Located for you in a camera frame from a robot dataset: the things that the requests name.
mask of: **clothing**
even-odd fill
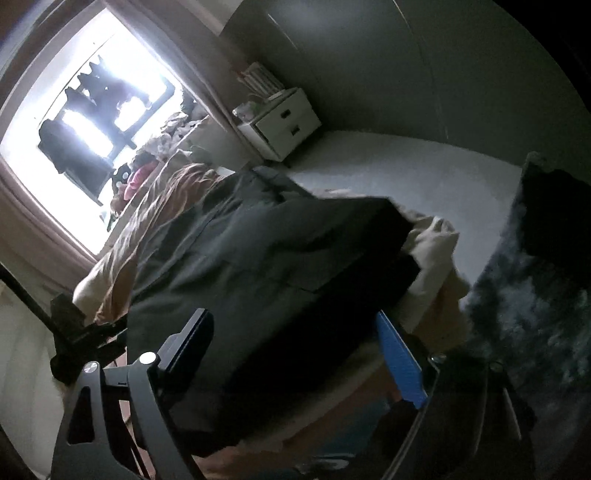
[[[191,448],[235,445],[317,390],[404,293],[418,267],[394,259],[410,229],[387,199],[316,199],[269,168],[237,172],[142,242],[129,361],[209,309],[214,338],[171,413],[181,436],[201,434]]]
[[[126,202],[131,200],[131,197],[135,195],[135,192],[138,191],[156,166],[158,166],[158,160],[152,160],[150,163],[140,167],[138,171],[134,173],[134,176],[131,177],[131,180],[127,183],[127,188],[123,194],[123,199]]]
[[[67,174],[82,190],[98,197],[113,168],[78,137],[72,127],[58,120],[45,120],[39,129],[39,149],[58,173]]]

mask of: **bed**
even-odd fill
[[[204,164],[192,163],[191,155],[182,151],[170,158],[113,247],[77,286],[73,303],[86,315],[87,322],[113,322],[127,312],[142,239],[186,211],[224,178]],[[362,197],[347,190],[312,193],[333,199]],[[459,234],[442,218],[397,208],[412,223],[402,250],[421,270],[387,314],[407,332],[416,334],[431,352],[444,352],[462,343],[468,332],[459,310],[459,300],[468,287],[452,258]],[[335,434],[344,418],[384,396],[399,399],[377,342],[368,340],[323,388],[289,415],[234,447],[196,460],[209,478],[239,478],[261,469],[293,465]]]

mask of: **wall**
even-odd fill
[[[63,416],[49,367],[53,355],[50,332],[0,283],[0,424],[39,478],[50,473]]]
[[[242,0],[178,0],[201,20],[212,32],[219,35]]]
[[[329,128],[446,142],[516,165],[538,150],[591,180],[591,115],[492,0],[245,0],[221,37],[302,86]]]

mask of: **floor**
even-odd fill
[[[459,272],[474,283],[493,253],[521,169],[487,155],[425,140],[330,131],[289,158],[288,175],[308,189],[390,197],[451,221],[460,232]]]

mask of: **curtain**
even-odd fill
[[[176,0],[103,0],[103,3],[152,54],[177,76],[209,115],[240,140],[251,163],[256,149],[233,122],[231,110],[248,99],[236,71],[247,64],[238,51],[214,35]]]
[[[73,291],[96,258],[29,193],[0,156],[0,262],[43,306]]]

